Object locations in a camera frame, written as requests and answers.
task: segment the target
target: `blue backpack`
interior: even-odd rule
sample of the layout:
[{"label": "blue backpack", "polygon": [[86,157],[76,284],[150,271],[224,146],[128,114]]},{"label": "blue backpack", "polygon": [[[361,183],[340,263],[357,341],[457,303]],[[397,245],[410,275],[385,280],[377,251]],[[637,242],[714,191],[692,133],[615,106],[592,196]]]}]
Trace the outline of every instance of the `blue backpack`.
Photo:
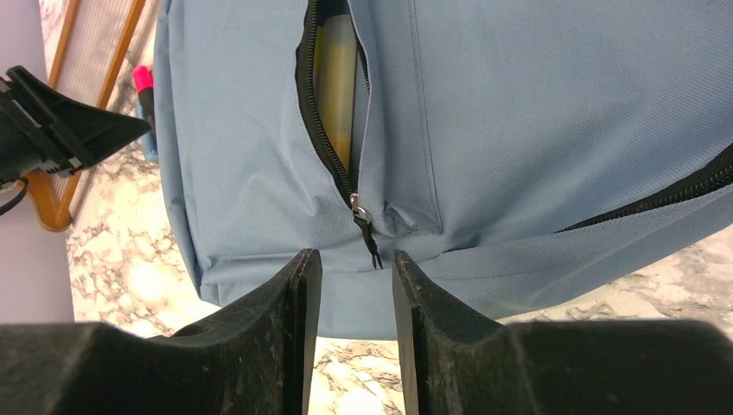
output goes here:
[{"label": "blue backpack", "polygon": [[319,335],[390,339],[395,249],[500,318],[733,222],[732,2],[350,0],[350,171],[314,108],[318,3],[162,6],[163,192],[202,299],[317,248]]}]

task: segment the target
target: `zipper slider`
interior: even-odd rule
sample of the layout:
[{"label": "zipper slider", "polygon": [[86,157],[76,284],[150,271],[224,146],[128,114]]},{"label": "zipper slider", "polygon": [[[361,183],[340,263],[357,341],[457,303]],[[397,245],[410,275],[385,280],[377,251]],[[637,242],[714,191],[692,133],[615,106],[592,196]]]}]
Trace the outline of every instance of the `zipper slider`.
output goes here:
[{"label": "zipper slider", "polygon": [[369,211],[359,204],[358,193],[352,193],[348,199],[351,202],[351,213],[354,215],[354,223],[361,229],[361,236],[364,238],[366,248],[372,254],[372,266],[376,270],[377,263],[379,263],[379,268],[384,270],[385,267],[382,266],[382,258],[379,255],[377,243],[372,236],[372,216],[369,214]]}]

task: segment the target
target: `marble countertop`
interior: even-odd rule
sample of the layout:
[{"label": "marble countertop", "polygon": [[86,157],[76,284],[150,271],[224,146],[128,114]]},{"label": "marble countertop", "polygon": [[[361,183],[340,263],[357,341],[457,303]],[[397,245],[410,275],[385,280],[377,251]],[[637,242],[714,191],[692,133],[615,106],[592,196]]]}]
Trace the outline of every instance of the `marble countertop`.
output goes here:
[{"label": "marble countertop", "polygon": [[[41,0],[51,43],[63,4]],[[119,108],[130,113],[130,83],[118,90]],[[157,164],[144,160],[140,143],[97,167],[67,245],[79,322],[105,321],[150,337],[170,335],[218,309],[196,296],[163,207]],[[504,322],[690,317],[733,338],[732,283],[730,227],[569,303]],[[404,413],[396,342],[319,338],[315,362],[310,413]]]}]

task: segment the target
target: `pink cap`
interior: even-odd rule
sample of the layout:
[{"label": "pink cap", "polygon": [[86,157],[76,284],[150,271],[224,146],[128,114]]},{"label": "pink cap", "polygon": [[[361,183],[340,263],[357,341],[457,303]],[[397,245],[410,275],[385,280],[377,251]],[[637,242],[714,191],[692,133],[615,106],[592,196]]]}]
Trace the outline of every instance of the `pink cap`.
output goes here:
[{"label": "pink cap", "polygon": [[140,65],[132,70],[132,81],[135,82],[137,93],[153,87],[153,75],[145,65]]}]

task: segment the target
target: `open zipper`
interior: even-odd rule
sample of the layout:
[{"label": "open zipper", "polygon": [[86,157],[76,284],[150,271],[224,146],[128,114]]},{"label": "open zipper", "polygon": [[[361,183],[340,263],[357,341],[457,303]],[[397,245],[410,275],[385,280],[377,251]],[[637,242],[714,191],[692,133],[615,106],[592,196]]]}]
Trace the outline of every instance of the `open zipper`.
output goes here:
[{"label": "open zipper", "polygon": [[620,219],[632,214],[640,214],[682,201],[689,201],[729,186],[730,184],[733,184],[733,144],[723,150],[702,169],[663,188],[659,192],[629,203],[626,206],[619,207],[616,210],[578,222],[559,232],[572,231],[581,227],[590,227],[608,220]]},{"label": "open zipper", "polygon": [[[316,154],[321,159],[323,165],[334,178],[336,188],[341,198],[351,209],[354,223],[361,229],[361,236],[364,239],[366,248],[372,254],[372,265],[374,269],[384,269],[382,266],[382,258],[379,255],[377,243],[372,235],[372,216],[361,206],[359,201],[359,193],[348,175],[344,165],[336,154],[334,147],[328,140],[326,130],[323,128],[321,117],[318,114],[318,105],[316,103],[316,91],[313,85],[313,72],[316,60],[316,33],[318,29],[318,0],[309,0],[308,8],[305,12],[305,25],[303,30],[303,39],[296,51],[296,85],[298,91],[298,99],[300,111],[303,115],[305,128],[310,136],[310,141],[316,149]],[[364,49],[356,39],[357,51],[361,60],[361,67],[366,78],[367,90],[370,90],[367,60],[364,56]]]}]

